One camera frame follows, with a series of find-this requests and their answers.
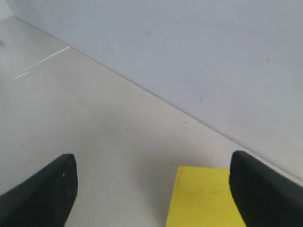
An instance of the dark mark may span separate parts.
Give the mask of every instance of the dark mark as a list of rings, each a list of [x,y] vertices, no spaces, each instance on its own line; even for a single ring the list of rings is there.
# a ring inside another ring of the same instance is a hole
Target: dark mark
[[[147,30],[147,29],[145,30],[145,33],[148,34],[148,35],[151,35],[151,34],[152,34],[152,33],[151,33],[149,30]]]

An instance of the yellow block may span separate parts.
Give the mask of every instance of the yellow block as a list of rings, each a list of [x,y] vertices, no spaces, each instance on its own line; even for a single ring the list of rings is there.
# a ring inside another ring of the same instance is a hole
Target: yellow block
[[[228,178],[227,169],[179,166],[166,227],[245,227]]]

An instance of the white floor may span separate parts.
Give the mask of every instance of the white floor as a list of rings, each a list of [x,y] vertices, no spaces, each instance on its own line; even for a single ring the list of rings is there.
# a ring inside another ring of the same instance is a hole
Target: white floor
[[[162,227],[178,165],[228,168],[243,149],[14,17],[0,40],[0,193],[75,154],[67,227]]]

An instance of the white wall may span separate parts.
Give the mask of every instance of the white wall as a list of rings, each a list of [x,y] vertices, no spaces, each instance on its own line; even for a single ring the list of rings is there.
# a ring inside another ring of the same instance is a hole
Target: white wall
[[[292,166],[303,164],[303,1],[7,2],[22,20],[300,175]]]
[[[12,16],[12,13],[4,0],[0,0],[0,21]]]

